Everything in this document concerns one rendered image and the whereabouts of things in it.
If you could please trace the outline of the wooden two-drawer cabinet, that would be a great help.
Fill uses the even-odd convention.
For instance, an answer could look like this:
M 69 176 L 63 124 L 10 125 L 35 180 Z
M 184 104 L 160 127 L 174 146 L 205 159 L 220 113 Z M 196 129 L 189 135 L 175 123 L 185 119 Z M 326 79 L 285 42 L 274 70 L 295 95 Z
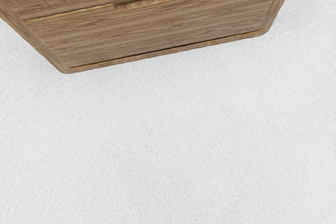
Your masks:
M 0 18 L 62 73 L 266 33 L 284 0 L 0 0 Z

